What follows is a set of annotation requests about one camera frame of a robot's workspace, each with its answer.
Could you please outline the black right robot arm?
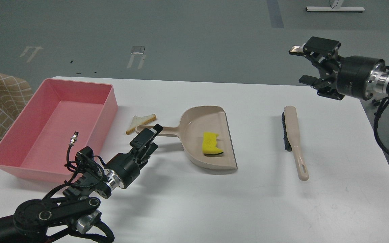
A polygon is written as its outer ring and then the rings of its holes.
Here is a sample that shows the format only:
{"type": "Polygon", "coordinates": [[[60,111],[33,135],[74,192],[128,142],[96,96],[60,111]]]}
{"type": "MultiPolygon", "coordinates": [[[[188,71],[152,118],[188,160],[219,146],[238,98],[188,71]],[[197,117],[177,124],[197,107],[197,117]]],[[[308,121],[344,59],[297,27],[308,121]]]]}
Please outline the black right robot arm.
{"type": "Polygon", "coordinates": [[[373,124],[373,132],[379,147],[389,155],[389,149],[378,134],[379,120],[389,105],[389,66],[383,59],[338,54],[339,41],[311,37],[302,46],[293,46],[290,55],[302,56],[318,69],[320,77],[303,75],[299,82],[316,90],[317,95],[334,100],[345,96],[370,100],[381,95],[373,124]]]}

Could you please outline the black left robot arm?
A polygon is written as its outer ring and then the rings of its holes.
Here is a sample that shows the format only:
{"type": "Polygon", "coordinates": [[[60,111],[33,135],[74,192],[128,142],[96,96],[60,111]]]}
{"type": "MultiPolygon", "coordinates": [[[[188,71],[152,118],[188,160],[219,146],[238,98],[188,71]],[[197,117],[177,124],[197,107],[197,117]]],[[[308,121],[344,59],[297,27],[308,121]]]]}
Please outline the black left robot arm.
{"type": "Polygon", "coordinates": [[[153,143],[163,127],[146,126],[130,142],[128,153],[119,153],[104,163],[90,147],[69,156],[78,132],[71,137],[66,155],[66,168],[72,177],[55,187],[42,199],[27,200],[15,213],[0,217],[0,243],[52,243],[71,235],[99,243],[112,243],[112,230],[101,220],[101,201],[93,192],[107,199],[117,187],[126,189],[139,176],[151,154],[158,148],[153,143]]]}

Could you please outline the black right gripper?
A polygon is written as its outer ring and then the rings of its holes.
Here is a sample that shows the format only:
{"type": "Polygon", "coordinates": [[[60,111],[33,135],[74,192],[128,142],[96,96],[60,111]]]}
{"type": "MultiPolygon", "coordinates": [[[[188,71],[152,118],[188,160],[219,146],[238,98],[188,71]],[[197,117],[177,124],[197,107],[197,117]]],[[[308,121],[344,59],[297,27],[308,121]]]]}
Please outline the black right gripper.
{"type": "Polygon", "coordinates": [[[293,46],[290,55],[301,56],[323,73],[331,73],[337,67],[336,80],[322,79],[303,75],[299,83],[308,85],[317,91],[317,95],[334,100],[343,100],[345,96],[369,100],[373,96],[371,76],[374,72],[385,70],[383,59],[363,56],[338,56],[341,43],[322,37],[312,36],[302,46],[293,46]]]}

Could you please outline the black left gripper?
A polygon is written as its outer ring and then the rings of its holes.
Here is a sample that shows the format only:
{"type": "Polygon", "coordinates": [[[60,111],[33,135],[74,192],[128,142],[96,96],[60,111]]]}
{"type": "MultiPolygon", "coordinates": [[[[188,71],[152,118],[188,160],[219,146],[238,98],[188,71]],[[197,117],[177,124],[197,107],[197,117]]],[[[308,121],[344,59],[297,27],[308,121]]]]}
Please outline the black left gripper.
{"type": "Polygon", "coordinates": [[[140,167],[145,167],[158,148],[153,140],[162,131],[163,126],[159,124],[142,129],[129,143],[136,152],[135,156],[133,153],[118,153],[104,165],[107,173],[106,184],[112,190],[117,187],[126,189],[136,180],[140,174],[140,167]]]}

